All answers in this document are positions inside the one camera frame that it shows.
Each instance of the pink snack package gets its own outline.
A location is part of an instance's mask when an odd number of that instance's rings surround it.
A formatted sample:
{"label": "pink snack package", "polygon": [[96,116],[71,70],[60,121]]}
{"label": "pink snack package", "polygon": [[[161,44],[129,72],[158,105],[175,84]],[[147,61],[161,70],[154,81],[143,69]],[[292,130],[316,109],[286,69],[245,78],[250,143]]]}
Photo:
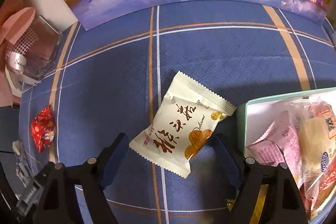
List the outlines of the pink snack package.
{"label": "pink snack package", "polygon": [[265,165],[286,162],[300,188],[302,159],[298,136],[288,111],[283,111],[256,142],[248,146],[255,159]]}

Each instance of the box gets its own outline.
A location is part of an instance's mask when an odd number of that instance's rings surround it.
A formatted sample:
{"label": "box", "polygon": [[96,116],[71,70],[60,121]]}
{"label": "box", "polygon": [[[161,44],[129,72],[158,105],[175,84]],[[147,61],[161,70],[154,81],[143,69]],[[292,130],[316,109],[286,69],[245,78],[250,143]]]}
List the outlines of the box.
{"label": "box", "polygon": [[[258,98],[250,100],[237,108],[238,148],[245,157],[251,156],[246,147],[258,140],[265,133],[276,116],[285,110],[285,106],[283,104],[277,104],[277,102],[303,96],[309,96],[313,99],[320,97],[322,100],[327,101],[333,110],[336,111],[336,87]],[[329,213],[336,203],[335,192],[336,187],[332,189],[329,197],[322,205],[316,211],[312,212],[313,220],[309,223],[322,223],[327,215],[326,213]]]}

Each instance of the red candy wrapper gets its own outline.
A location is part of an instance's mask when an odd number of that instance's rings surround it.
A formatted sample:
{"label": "red candy wrapper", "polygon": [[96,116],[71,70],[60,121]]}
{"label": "red candy wrapper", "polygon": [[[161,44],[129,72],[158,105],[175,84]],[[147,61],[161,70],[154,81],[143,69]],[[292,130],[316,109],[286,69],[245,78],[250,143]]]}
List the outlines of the red candy wrapper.
{"label": "red candy wrapper", "polygon": [[30,125],[31,136],[39,153],[48,149],[54,140],[55,122],[51,115],[50,106],[43,109]]}

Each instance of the yellow candy wrapper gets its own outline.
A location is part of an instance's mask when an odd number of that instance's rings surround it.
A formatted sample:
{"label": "yellow candy wrapper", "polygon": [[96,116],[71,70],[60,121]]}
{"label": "yellow candy wrapper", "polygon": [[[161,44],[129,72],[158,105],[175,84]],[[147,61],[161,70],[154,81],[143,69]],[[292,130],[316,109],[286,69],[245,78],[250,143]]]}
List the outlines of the yellow candy wrapper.
{"label": "yellow candy wrapper", "polygon": [[218,122],[234,111],[227,100],[179,71],[152,124],[129,146],[150,162],[186,178],[189,160],[205,145]]}

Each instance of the blue circular logo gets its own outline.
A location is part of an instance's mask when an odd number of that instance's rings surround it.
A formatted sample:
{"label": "blue circular logo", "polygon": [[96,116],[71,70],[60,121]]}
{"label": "blue circular logo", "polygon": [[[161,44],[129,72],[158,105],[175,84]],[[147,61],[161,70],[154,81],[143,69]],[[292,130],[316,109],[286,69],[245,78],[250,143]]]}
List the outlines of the blue circular logo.
{"label": "blue circular logo", "polygon": [[321,171],[324,172],[329,164],[329,156],[327,152],[324,152],[321,157]]}

